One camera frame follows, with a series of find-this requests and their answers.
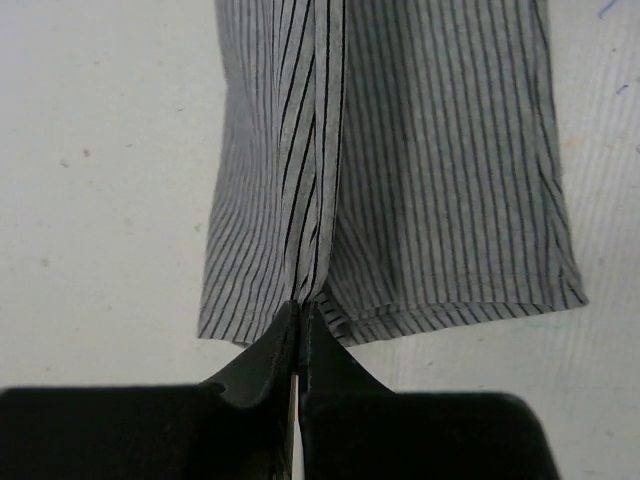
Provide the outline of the grey striped underwear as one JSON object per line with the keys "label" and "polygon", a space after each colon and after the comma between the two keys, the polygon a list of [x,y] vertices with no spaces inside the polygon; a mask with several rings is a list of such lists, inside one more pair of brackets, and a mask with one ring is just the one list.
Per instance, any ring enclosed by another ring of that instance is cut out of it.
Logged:
{"label": "grey striped underwear", "polygon": [[576,309],[544,1],[220,1],[197,332],[345,345]]}

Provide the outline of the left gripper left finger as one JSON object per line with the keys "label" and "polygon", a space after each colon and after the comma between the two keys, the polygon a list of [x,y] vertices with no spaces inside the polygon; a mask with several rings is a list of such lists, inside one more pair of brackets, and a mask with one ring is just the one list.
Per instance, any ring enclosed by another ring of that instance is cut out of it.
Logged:
{"label": "left gripper left finger", "polygon": [[208,379],[1,393],[5,479],[288,479],[299,307]]}

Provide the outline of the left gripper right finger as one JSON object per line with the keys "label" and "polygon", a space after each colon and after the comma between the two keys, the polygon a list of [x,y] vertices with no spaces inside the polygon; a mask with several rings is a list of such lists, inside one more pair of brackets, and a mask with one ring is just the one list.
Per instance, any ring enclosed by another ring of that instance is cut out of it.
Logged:
{"label": "left gripper right finger", "polygon": [[504,392],[396,393],[300,318],[298,418],[308,479],[557,479],[541,423]]}

